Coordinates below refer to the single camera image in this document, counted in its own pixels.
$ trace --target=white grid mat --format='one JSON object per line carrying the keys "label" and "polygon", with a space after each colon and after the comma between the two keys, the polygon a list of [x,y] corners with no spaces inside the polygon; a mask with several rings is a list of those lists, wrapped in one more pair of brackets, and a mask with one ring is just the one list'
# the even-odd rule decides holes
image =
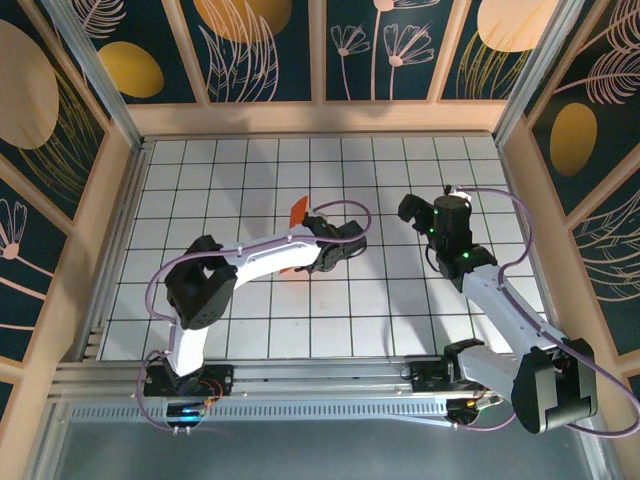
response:
{"label": "white grid mat", "polygon": [[[443,184],[506,190],[491,138],[156,142],[99,359],[138,360],[166,347],[169,326],[150,320],[143,300],[161,264],[203,234],[225,244],[284,231],[303,195],[311,206],[364,203],[374,214],[368,250],[328,273],[290,271],[242,286],[210,329],[207,359],[434,354],[471,337],[509,351],[482,312],[430,269],[426,239],[396,216],[405,194],[433,201]],[[511,202],[480,194],[472,206],[474,241],[500,263],[517,258],[524,245]],[[366,220],[352,206],[327,213],[337,226]],[[531,265],[512,269],[510,279],[542,312]],[[168,312],[162,284],[155,306]]]}

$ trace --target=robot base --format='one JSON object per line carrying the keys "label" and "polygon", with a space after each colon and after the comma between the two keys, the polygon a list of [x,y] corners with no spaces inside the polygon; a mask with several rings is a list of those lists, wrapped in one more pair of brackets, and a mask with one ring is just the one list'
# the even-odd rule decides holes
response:
{"label": "robot base", "polygon": [[153,397],[210,397],[220,396],[218,384],[222,386],[221,396],[231,394],[233,388],[232,365],[203,365],[202,368],[185,377],[177,377],[166,360],[163,365],[147,368],[147,378],[143,395]]}

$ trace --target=dark blue wallpaper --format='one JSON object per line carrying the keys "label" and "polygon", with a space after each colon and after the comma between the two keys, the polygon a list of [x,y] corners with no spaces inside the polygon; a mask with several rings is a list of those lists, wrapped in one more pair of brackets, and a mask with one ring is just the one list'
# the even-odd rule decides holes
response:
{"label": "dark blue wallpaper", "polygon": [[211,102],[311,100],[307,0],[224,3],[180,0]]}
{"label": "dark blue wallpaper", "polygon": [[13,385],[10,383],[0,382],[0,422],[4,416],[4,411],[7,409],[12,390]]}
{"label": "dark blue wallpaper", "polygon": [[618,354],[640,349],[640,170],[573,236]]}
{"label": "dark blue wallpaper", "polygon": [[[0,58],[13,75],[2,88],[12,91],[10,101],[31,102],[0,112],[6,122],[0,124],[0,154],[73,219],[104,131],[15,0],[0,3],[0,31],[15,43]],[[32,76],[30,69],[42,70]],[[37,97],[56,90],[55,104],[45,106],[50,98]],[[12,124],[21,125],[22,134],[8,128]]]}
{"label": "dark blue wallpaper", "polygon": [[[481,0],[471,1],[442,92],[444,100],[506,99],[531,53],[531,50],[508,53],[489,48],[478,32],[481,4]],[[502,21],[524,23],[518,18],[505,18]]]}
{"label": "dark blue wallpaper", "polygon": [[24,359],[65,241],[0,180],[0,356]]}
{"label": "dark blue wallpaper", "polygon": [[328,0],[327,100],[425,100],[452,3],[398,2],[382,12],[371,0]]}
{"label": "dark blue wallpaper", "polygon": [[[41,0],[37,3],[46,12]],[[73,6],[126,103],[195,102],[161,0],[74,1]]]}
{"label": "dark blue wallpaper", "polygon": [[529,99],[529,103],[527,103],[527,106],[524,109],[525,115],[528,116],[529,113],[531,113],[531,110],[533,109],[533,107],[535,107],[536,103],[538,102],[538,98],[540,98],[540,95],[542,95],[543,90],[546,88],[547,83],[551,78],[551,75],[553,75],[553,73],[558,68],[558,64],[562,60],[562,57],[564,56],[567,49],[569,48],[569,45],[571,45],[571,42],[573,41],[573,38],[578,33],[578,30],[580,30],[580,27],[582,26],[582,22],[584,22],[584,19],[587,17],[589,12],[591,11],[591,7],[593,6],[594,2],[595,0],[584,0],[584,3],[582,4],[582,8],[580,9],[580,13],[578,14],[578,18],[576,19],[576,23],[573,24],[571,31],[567,34],[566,38],[564,39],[564,42],[562,42],[562,46],[560,47],[560,50],[556,54],[556,57],[553,60],[551,66],[545,73],[542,81],[538,85],[538,88],[536,88],[536,91],[533,92],[531,99]]}
{"label": "dark blue wallpaper", "polygon": [[610,2],[532,128],[566,214],[640,140],[640,6],[629,22],[615,13],[629,5]]}
{"label": "dark blue wallpaper", "polygon": [[46,22],[49,24],[49,27],[51,28],[51,30],[54,32],[54,34],[58,38],[58,43],[60,43],[62,48],[64,48],[64,51],[67,53],[67,57],[69,57],[71,62],[73,62],[73,64],[75,65],[76,70],[78,70],[78,72],[82,75],[82,78],[84,79],[85,85],[87,85],[87,87],[89,87],[89,90],[91,90],[91,93],[93,94],[93,97],[97,100],[98,104],[100,105],[101,110],[103,111],[103,113],[105,114],[107,119],[111,120],[111,114],[107,110],[107,107],[105,107],[104,103],[102,103],[102,100],[100,99],[100,96],[98,95],[98,92],[96,91],[95,88],[93,88],[93,84],[89,81],[87,76],[84,74],[84,70],[82,69],[82,67],[78,63],[78,60],[76,60],[76,57],[73,55],[71,50],[69,50],[69,47],[67,46],[67,43],[62,39],[62,35],[60,34],[60,32],[58,32],[58,30],[53,25],[53,21],[51,20],[51,17],[47,13],[47,10],[42,5],[41,0],[36,0],[36,5],[40,9],[40,13],[42,13],[43,18],[46,20]]}
{"label": "dark blue wallpaper", "polygon": [[631,391],[640,400],[640,375],[629,377],[629,383],[631,384]]}

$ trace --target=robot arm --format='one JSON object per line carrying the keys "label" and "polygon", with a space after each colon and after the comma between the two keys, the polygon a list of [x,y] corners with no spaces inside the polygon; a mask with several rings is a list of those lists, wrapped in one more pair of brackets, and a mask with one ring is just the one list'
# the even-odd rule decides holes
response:
{"label": "robot arm", "polygon": [[445,195],[433,205],[407,195],[398,216],[405,222],[414,220],[413,228],[427,236],[428,249],[436,253],[442,275],[485,312],[514,356],[498,355],[476,339],[449,345],[443,358],[451,367],[443,369],[451,372],[449,381],[462,385],[475,382],[510,400],[516,416],[532,433],[595,415],[595,372],[541,337],[504,290],[547,333],[591,359],[593,350],[584,340],[568,340],[545,322],[508,280],[499,284],[498,262],[472,242],[470,197],[450,191],[445,189]]}
{"label": "robot arm", "polygon": [[176,265],[167,275],[167,299],[175,312],[177,325],[173,349],[165,361],[174,386],[187,382],[204,363],[203,350],[209,327],[219,320],[233,292],[251,280],[287,268],[327,272],[366,248],[366,238],[345,244],[314,240],[272,242],[273,247],[242,254],[242,249],[271,240],[297,236],[350,238],[362,233],[356,221],[337,228],[323,217],[306,216],[301,225],[268,238],[244,244],[217,244],[210,235],[198,238],[186,253],[238,250],[236,257],[209,257]]}

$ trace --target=orange object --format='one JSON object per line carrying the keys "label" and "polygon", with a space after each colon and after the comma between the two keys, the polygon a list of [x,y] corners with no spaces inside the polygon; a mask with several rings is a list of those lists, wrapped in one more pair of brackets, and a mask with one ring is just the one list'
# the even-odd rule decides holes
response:
{"label": "orange object", "polygon": [[[291,214],[289,215],[289,228],[295,227],[296,225],[300,225],[304,220],[304,215],[307,213],[309,209],[309,196],[305,195],[296,203],[294,203],[293,207],[291,207]],[[282,275],[287,270],[291,270],[290,268],[285,268],[284,270],[280,270],[280,274]]]}

